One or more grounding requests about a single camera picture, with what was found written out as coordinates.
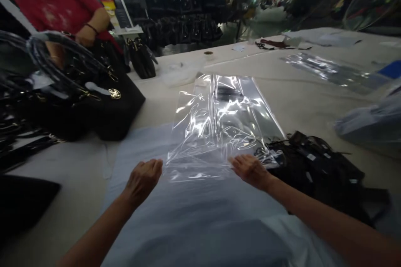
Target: bracelet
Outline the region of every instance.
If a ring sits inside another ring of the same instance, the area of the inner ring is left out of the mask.
[[[94,31],[94,32],[96,32],[96,35],[98,35],[98,34],[99,34],[99,32],[96,30],[96,28],[95,28],[95,27],[93,27],[92,25],[90,25],[90,24],[88,24],[88,23],[85,23],[85,25],[84,25],[84,26],[88,26],[88,27],[92,28],[92,29],[93,29],[93,31]]]

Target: white table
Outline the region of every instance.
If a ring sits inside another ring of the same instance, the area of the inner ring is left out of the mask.
[[[327,33],[335,31],[331,28],[323,30]],[[377,68],[371,64],[373,60],[391,62],[400,59],[396,48],[379,45],[384,41],[399,42],[397,38],[355,32],[341,35],[360,37],[362,42],[351,48],[314,45],[310,53],[357,64],[367,71]],[[283,37],[269,39],[282,40]],[[206,63],[205,71],[254,76],[284,132],[299,130],[323,138],[335,150],[352,153],[348,158],[366,173],[366,186],[387,188],[396,193],[401,191],[400,161],[345,142],[331,128],[331,123],[350,109],[379,99],[384,88],[369,96],[360,96],[325,83],[279,59],[301,50],[266,51],[246,42],[242,44],[245,46],[243,52],[233,51],[232,45],[208,49],[214,52],[215,59]],[[163,68],[171,63],[202,58],[204,51],[157,59]],[[193,91],[193,84],[168,88],[159,77],[139,80],[135,73],[130,77],[146,97],[133,128],[172,122],[178,92]],[[99,216],[107,185],[103,172],[110,171],[113,166],[118,144],[104,143],[95,137],[58,144],[11,172],[58,182],[62,189],[39,223],[4,251],[1,266],[54,266]]]

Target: plastic bag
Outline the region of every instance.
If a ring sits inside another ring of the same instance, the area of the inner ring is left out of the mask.
[[[350,111],[335,122],[334,130],[345,140],[400,157],[401,93]]]
[[[180,92],[168,153],[171,181],[228,176],[228,157],[255,154],[278,166],[267,144],[284,134],[250,77],[202,75],[195,94]]]
[[[391,81],[391,78],[379,73],[362,72],[308,53],[290,55],[282,60],[361,95],[369,94]]]
[[[162,81],[168,87],[183,86],[192,83],[196,74],[204,67],[205,59],[179,62],[160,68]]]

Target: red shirt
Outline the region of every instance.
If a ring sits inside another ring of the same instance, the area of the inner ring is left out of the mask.
[[[21,12],[38,31],[56,30],[76,34],[92,19],[94,12],[103,5],[98,0],[15,0]],[[118,44],[107,31],[97,35],[110,40],[122,53]]]

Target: wrist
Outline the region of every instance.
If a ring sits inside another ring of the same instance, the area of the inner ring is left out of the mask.
[[[86,23],[84,26],[90,28],[94,32],[95,36],[97,36],[99,34],[99,31],[93,25]]]
[[[130,199],[126,198],[123,193],[114,200],[113,204],[118,207],[118,209],[125,214],[128,219],[138,208],[138,206],[135,205]]]
[[[273,193],[274,187],[279,182],[281,182],[280,179],[278,179],[274,175],[268,174],[264,181],[263,191],[266,192],[267,194],[271,195]]]

